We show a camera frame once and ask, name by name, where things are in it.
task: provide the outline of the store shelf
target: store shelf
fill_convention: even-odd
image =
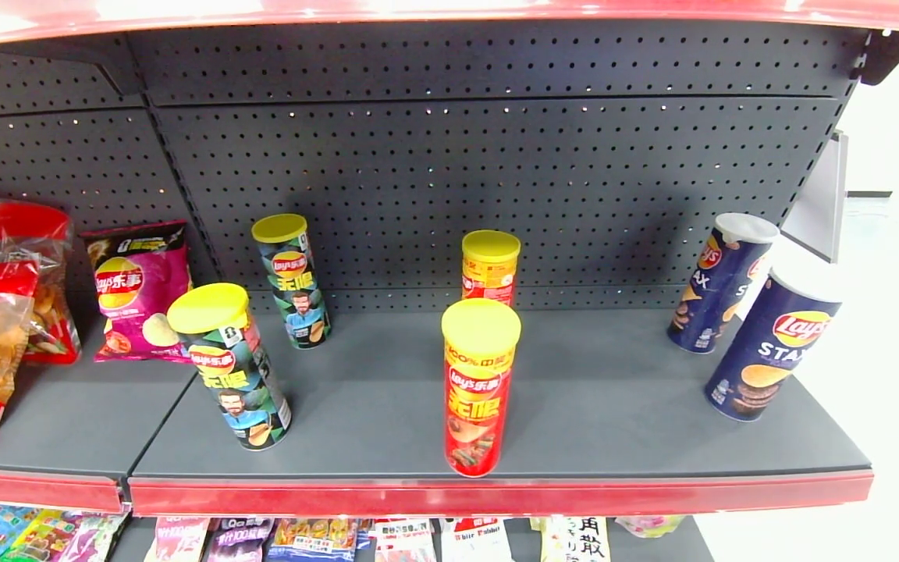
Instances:
[[[0,1],[0,43],[213,25],[397,20],[653,18],[796,22],[899,30],[895,0],[144,0]]]
[[[243,450],[193,381],[132,474],[135,511],[670,514],[866,498],[868,459],[799,381],[759,422],[734,422],[702,397],[723,349],[679,350],[668,316],[522,312],[503,458],[467,480],[442,454],[439,314],[343,314],[332,341],[303,352],[261,315],[292,431]]]
[[[119,512],[126,477],[193,377],[158,361],[23,366],[0,427],[0,502]]]

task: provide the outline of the product label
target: product label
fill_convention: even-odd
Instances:
[[[243,447],[267,449],[286,434],[290,406],[279,392],[252,316],[243,326],[179,334],[179,340]]]
[[[514,355],[471,357],[446,345],[446,459],[464,476],[497,463]]]

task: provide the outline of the yellow lid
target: yellow lid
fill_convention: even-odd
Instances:
[[[264,244],[279,244],[307,230],[307,219],[292,213],[272,215],[252,225],[252,237]]]
[[[464,236],[464,255],[478,261],[503,262],[518,257],[522,243],[507,232],[475,230]]]
[[[500,355],[515,347],[522,331],[518,314],[492,299],[466,299],[442,313],[442,337],[467,355]]]
[[[181,334],[205,334],[225,326],[243,326],[249,294],[234,283],[203,285],[176,299],[169,307],[169,325]]]

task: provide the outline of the red shelf edge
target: red shelf edge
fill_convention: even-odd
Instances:
[[[117,482],[105,476],[0,470],[0,503],[120,513]]]
[[[647,480],[129,480],[135,515],[672,515],[863,501],[872,470]]]

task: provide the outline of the pegboard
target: pegboard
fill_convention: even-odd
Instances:
[[[62,209],[77,232],[190,219],[143,109],[0,117],[0,197]],[[194,280],[217,280],[196,228],[187,242]],[[70,263],[70,288],[94,292],[81,242]]]
[[[118,96],[95,65],[0,53],[0,115],[140,107]]]
[[[157,105],[848,95],[868,32],[713,21],[465,21],[148,31]]]
[[[264,289],[250,227],[295,212],[325,288],[363,291],[456,288],[460,239],[478,228],[522,239],[527,288],[682,283],[718,213],[784,217],[840,107],[434,100],[158,117],[227,280]],[[410,306],[438,297],[406,294]]]

